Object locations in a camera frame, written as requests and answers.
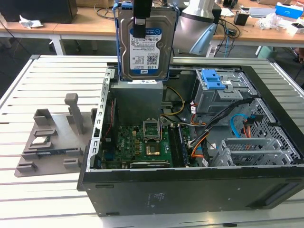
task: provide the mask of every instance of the wire bundle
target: wire bundle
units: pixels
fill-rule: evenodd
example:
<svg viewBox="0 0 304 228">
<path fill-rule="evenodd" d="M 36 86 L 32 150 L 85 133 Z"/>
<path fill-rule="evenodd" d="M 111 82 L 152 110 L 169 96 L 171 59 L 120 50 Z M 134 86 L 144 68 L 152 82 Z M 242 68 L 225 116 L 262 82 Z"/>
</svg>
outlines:
<svg viewBox="0 0 304 228">
<path fill-rule="evenodd" d="M 99 3 L 96 3 L 96 4 L 94 5 L 94 11 L 95 11 L 95 13 L 96 13 L 98 16 L 100 16 L 101 18 L 104 18 L 104 19 L 108 19 L 108 20 L 115 20 L 115 16 L 114 16 L 114 17 L 108 17 L 108 16 L 107 16 L 108 13 L 114 14 L 113 10 L 110 10 L 109 8 L 99 8 L 99 9 L 96 9 L 96 5 L 97 5 L 97 4 L 99 4 Z M 101 10 L 105 10 L 105 11 L 106 11 L 104 15 L 102 15 L 102 14 L 99 13 Z"/>
<path fill-rule="evenodd" d="M 234 36 L 232 36 L 232 35 L 229 33 L 229 28 L 228 28 L 228 26 L 227 26 L 227 23 L 230 24 L 230 25 L 232 25 L 234 28 L 237 29 L 237 32 L 236 32 L 236 34 L 235 34 Z M 232 23 L 230 23 L 230 22 L 228 22 L 228 21 L 226 21 L 225 19 L 222 19 L 222 18 L 219 19 L 219 23 L 218 23 L 218 24 L 221 25 L 221 26 L 223 27 L 223 29 L 224 29 L 224 38 L 223 38 L 221 44 L 219 44 L 218 49 L 217 49 L 217 51 L 215 52 L 214 56 L 215 56 L 218 52 L 221 52 L 221 53 L 225 53 L 224 57 L 226 57 L 228 48 L 230 47 L 230 50 L 228 51 L 228 55 L 227 55 L 227 57 L 229 57 L 231 50 L 232 50 L 232 49 L 234 48 L 234 46 L 235 46 L 235 45 L 234 45 L 234 41 L 235 41 L 236 38 L 238 38 L 238 37 L 241 35 L 241 31 L 239 30 L 239 28 L 238 28 L 237 26 L 235 26 L 234 24 L 232 24 Z M 228 45 L 228 44 L 229 44 L 229 38 L 232 40 L 232 44 L 231 44 L 230 46 Z M 224 43 L 225 40 L 226 40 L 226 44 L 225 44 L 225 48 L 226 48 L 226 49 L 225 49 L 225 51 L 220 51 L 220 48 L 222 47 L 222 45 L 223 45 L 223 43 Z"/>
<path fill-rule="evenodd" d="M 189 147 L 193 147 L 193 151 L 191 156 L 193 157 L 195 155 L 195 151 L 198 148 L 198 146 L 204 141 L 204 139 L 209 135 L 210 130 L 212 129 L 212 127 L 217 124 L 221 119 L 227 117 L 232 110 L 239 106 L 239 105 L 243 105 L 243 104 L 249 104 L 253 101 L 253 98 L 247 98 L 244 100 L 240 100 L 240 101 L 236 101 L 232 104 L 230 104 L 229 106 L 227 106 L 226 108 L 224 108 L 222 111 L 220 111 L 218 114 L 216 114 L 205 126 L 205 131 L 199 135 L 197 138 L 195 138 L 194 140 L 192 140 L 189 143 Z"/>
</svg>

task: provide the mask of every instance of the black cable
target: black cable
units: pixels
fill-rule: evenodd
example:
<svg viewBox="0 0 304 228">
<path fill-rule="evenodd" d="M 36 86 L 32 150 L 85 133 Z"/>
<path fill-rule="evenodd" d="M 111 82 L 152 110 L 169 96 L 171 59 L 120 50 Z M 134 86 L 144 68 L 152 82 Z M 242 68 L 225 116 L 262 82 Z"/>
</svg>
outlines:
<svg viewBox="0 0 304 228">
<path fill-rule="evenodd" d="M 19 40 L 16 37 L 14 37 L 13 34 L 11 34 L 11 32 L 4 26 L 1 20 L 0 23 L 5 28 L 5 30 L 20 44 L 20 46 L 23 47 L 23 49 L 31 56 L 32 54 L 19 42 Z"/>
<path fill-rule="evenodd" d="M 199 135 L 198 137 L 196 137 L 191 145 L 195 145 L 197 144 L 197 142 L 202 139 L 203 137 L 205 137 L 207 134 L 209 134 L 209 131 L 211 130 L 211 128 L 217 124 L 221 119 L 225 118 L 226 116 L 228 116 L 235 107 L 239 106 L 239 105 L 244 105 L 244 104 L 249 104 L 253 101 L 253 98 L 247 98 L 244 100 L 239 100 L 236 101 L 234 103 L 231 103 L 230 105 L 228 105 L 226 108 L 224 108 L 222 111 L 220 111 L 219 113 L 217 113 L 205 126 L 205 131 L 204 133 L 202 133 L 201 135 Z"/>
<path fill-rule="evenodd" d="M 113 13 L 113 12 L 110 12 L 108 8 L 99 8 L 99 9 L 96 9 L 96 5 L 97 5 L 97 4 L 98 4 L 98 3 L 96 3 L 96 4 L 94 5 L 94 10 L 95 10 L 95 13 L 96 13 L 98 16 L 100 16 L 101 18 L 104 18 L 104 19 L 108 19 L 108 20 L 115 20 L 114 17 L 107 17 L 107 16 L 106 16 L 108 13 Z M 100 14 L 99 11 L 101 11 L 101 10 L 106 10 L 106 13 L 105 13 L 104 15 Z"/>
<path fill-rule="evenodd" d="M 233 27 L 235 27 L 235 28 L 237 29 L 237 32 L 235 33 L 234 36 L 232 36 L 232 35 L 230 35 L 229 33 L 227 33 L 227 30 L 229 29 L 229 28 L 227 27 L 227 23 L 230 24 L 230 25 L 232 25 Z M 240 36 L 241 31 L 239 30 L 239 28 L 238 28 L 237 26 L 235 26 L 234 24 L 232 24 L 232 23 L 230 23 L 230 22 L 228 22 L 228 21 L 226 21 L 226 20 L 224 20 L 224 19 L 222 19 L 222 18 L 219 19 L 219 23 L 218 23 L 218 24 L 221 25 L 221 26 L 223 27 L 223 29 L 224 29 L 224 38 L 223 38 L 221 44 L 218 45 L 218 49 L 216 50 L 214 56 L 215 56 L 218 52 L 225 53 L 224 51 L 220 51 L 220 48 L 223 46 L 223 43 L 224 43 L 224 41 L 226 40 L 226 36 L 228 36 L 229 38 L 232 39 L 232 44 L 229 45 L 229 46 L 227 46 L 227 48 L 230 47 L 230 50 L 228 51 L 228 55 L 227 55 L 227 57 L 228 57 L 228 56 L 230 55 L 231 50 L 232 50 L 233 47 L 235 46 L 235 45 L 233 45 L 233 44 L 234 44 L 234 41 L 235 41 L 236 38 L 238 38 L 238 37 Z"/>
</svg>

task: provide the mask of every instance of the computer cable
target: computer cable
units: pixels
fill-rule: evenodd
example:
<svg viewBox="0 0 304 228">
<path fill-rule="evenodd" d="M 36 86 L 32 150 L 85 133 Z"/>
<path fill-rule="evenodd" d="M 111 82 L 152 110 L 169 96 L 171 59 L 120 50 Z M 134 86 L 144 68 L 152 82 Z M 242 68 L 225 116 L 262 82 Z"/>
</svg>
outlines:
<svg viewBox="0 0 304 228">
<path fill-rule="evenodd" d="M 3 24 L 3 22 L 1 20 L 0 20 L 0 24 L 20 44 L 20 46 L 31 56 L 32 54 L 21 44 L 21 42 L 19 42 L 19 40 L 16 37 L 14 37 L 14 35 L 5 27 L 5 25 Z"/>
</svg>

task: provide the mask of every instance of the hard drive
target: hard drive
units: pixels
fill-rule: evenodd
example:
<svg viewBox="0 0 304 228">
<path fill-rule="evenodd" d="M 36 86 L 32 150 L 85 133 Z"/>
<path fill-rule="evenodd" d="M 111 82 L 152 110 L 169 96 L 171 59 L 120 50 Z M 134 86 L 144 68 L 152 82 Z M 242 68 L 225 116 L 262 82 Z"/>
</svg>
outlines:
<svg viewBox="0 0 304 228">
<path fill-rule="evenodd" d="M 166 80 L 177 12 L 172 7 L 152 8 L 145 38 L 133 37 L 131 8 L 119 9 L 119 55 L 122 80 Z"/>
</svg>

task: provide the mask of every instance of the hard drive label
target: hard drive label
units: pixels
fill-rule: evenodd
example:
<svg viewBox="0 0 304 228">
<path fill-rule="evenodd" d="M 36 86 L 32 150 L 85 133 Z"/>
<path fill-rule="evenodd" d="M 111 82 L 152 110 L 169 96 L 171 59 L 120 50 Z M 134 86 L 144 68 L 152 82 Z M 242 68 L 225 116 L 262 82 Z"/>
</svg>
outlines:
<svg viewBox="0 0 304 228">
<path fill-rule="evenodd" d="M 160 50 L 156 44 L 162 38 L 160 28 L 146 28 L 145 38 L 134 38 L 130 30 L 130 69 L 136 74 L 154 74 L 159 67 Z"/>
</svg>

